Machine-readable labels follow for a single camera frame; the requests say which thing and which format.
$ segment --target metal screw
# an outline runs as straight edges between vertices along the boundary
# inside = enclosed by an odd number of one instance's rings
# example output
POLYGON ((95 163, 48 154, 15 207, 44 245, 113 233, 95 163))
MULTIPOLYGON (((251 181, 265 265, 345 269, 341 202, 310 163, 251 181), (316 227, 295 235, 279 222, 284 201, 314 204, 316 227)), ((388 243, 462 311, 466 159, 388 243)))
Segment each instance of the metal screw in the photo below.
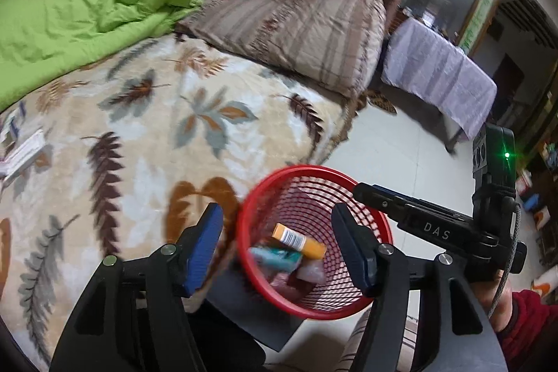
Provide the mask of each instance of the metal screw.
POLYGON ((453 263, 453 258, 449 254, 440 254, 438 260, 444 265, 451 265, 453 263))
POLYGON ((380 254, 392 255, 395 249, 389 243, 382 243, 380 246, 378 246, 378 251, 380 252, 380 254))
POLYGON ((104 259, 103 259, 103 265, 104 266, 113 266, 116 263, 116 256, 115 255, 107 255, 104 259))
POLYGON ((164 245, 161 248, 161 254, 162 255, 172 255, 176 252, 176 246, 174 245, 164 245))

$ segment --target floor mat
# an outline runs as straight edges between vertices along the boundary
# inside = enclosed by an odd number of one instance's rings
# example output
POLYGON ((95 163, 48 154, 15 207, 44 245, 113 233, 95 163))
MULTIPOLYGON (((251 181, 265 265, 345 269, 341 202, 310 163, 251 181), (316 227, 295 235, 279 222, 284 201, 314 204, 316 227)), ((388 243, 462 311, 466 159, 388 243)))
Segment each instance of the floor mat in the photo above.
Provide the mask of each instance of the floor mat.
POLYGON ((368 104, 370 106, 376 106, 387 113, 397 115, 397 110, 395 106, 386 98, 386 96, 379 90, 367 90, 368 104))

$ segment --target floral blanket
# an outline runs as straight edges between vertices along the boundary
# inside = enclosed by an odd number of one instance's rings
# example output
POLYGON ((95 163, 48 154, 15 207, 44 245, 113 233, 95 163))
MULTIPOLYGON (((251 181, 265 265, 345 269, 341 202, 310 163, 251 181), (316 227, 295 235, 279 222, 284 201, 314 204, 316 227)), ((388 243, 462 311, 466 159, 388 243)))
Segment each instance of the floral blanket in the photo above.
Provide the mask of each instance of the floral blanket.
POLYGON ((147 39, 5 111, 16 146, 47 146, 0 196, 0 316, 40 370, 105 255, 145 257, 211 201, 224 230, 195 310, 234 254, 236 211, 277 168, 321 162, 340 96, 180 34, 147 39))

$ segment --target red mesh wastebasket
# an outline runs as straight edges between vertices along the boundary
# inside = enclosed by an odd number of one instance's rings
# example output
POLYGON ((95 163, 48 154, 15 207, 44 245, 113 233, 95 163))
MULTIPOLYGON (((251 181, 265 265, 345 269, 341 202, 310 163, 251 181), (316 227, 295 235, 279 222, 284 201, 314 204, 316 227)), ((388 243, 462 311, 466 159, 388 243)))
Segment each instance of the red mesh wastebasket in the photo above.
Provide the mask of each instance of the red mesh wastebasket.
POLYGON ((303 318, 335 320, 364 309, 371 299, 351 282, 331 227, 331 210, 345 202, 355 220, 374 232, 381 243, 392 243, 386 215, 356 202, 356 181, 322 166, 291 166, 261 181, 246 197, 238 218, 238 254, 246 274, 265 299, 283 311, 303 318), (260 272, 248 248, 270 237, 276 223, 312 237, 327 246, 326 283, 294 303, 278 294, 260 272))

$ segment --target lavender tablecloth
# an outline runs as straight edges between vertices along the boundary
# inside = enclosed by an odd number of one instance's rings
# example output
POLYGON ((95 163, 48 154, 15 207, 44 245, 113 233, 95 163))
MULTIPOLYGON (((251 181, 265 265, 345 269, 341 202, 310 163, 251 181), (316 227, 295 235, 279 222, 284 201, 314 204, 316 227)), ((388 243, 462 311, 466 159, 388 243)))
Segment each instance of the lavender tablecloth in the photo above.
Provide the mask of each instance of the lavender tablecloth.
POLYGON ((394 32, 382 80, 436 106, 469 139, 486 121, 497 91, 490 76, 459 48, 415 19, 394 32))

